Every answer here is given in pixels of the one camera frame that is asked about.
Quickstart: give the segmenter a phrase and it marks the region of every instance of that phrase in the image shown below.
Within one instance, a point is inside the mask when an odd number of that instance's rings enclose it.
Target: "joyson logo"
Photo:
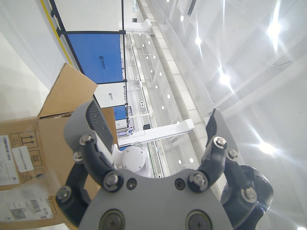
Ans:
[[[103,56],[99,56],[103,69],[106,69],[106,65],[104,64]]]

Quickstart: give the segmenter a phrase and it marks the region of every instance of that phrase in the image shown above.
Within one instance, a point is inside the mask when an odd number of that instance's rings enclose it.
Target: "ceiling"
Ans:
[[[202,116],[219,108],[245,164],[273,185],[266,229],[307,228],[307,0],[146,3]],[[272,25],[279,34],[268,35]],[[262,141],[276,151],[262,152]]]

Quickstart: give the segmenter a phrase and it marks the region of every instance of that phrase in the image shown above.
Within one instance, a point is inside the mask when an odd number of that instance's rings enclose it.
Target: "ceiling light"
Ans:
[[[200,38],[200,37],[197,37],[197,38],[195,39],[195,44],[196,44],[196,45],[200,45],[200,44],[201,44],[201,38]]]
[[[260,143],[258,147],[262,152],[266,154],[270,154],[270,155],[277,151],[276,148],[274,148],[271,144],[266,143],[266,142]]]
[[[275,39],[278,37],[281,28],[282,27],[278,22],[274,22],[270,24],[270,26],[268,27],[267,34],[269,35],[270,38]]]
[[[224,73],[221,74],[219,78],[219,82],[223,85],[228,85],[230,81],[230,77],[228,75],[225,75]]]

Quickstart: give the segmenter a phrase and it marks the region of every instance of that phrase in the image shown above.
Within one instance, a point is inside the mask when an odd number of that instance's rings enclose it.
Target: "sign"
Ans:
[[[97,84],[123,80],[119,35],[68,34],[68,38],[88,78]]]

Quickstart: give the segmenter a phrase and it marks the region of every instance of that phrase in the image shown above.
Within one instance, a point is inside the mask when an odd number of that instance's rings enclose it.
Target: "ceiling beam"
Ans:
[[[261,101],[267,94],[280,87],[295,76],[298,76],[307,68],[307,54],[301,57],[298,61],[294,62],[291,66],[283,70],[273,79],[244,97],[242,100],[233,104],[231,107],[223,111],[224,118],[229,118],[251,104]]]
[[[265,65],[263,65],[260,69],[254,72],[250,77],[248,77],[245,81],[243,81],[239,86],[233,89],[232,92],[227,94],[224,98],[214,104],[214,108],[219,107],[222,103],[227,101],[230,97],[238,93],[241,89],[247,86],[250,82],[255,80],[259,75],[265,72],[269,67],[271,67],[275,62],[277,62],[280,58],[282,58],[286,53],[288,53],[293,47],[295,47],[300,41],[302,41],[307,36],[307,28],[302,30],[287,46],[284,48],[280,48],[279,52],[271,58]]]

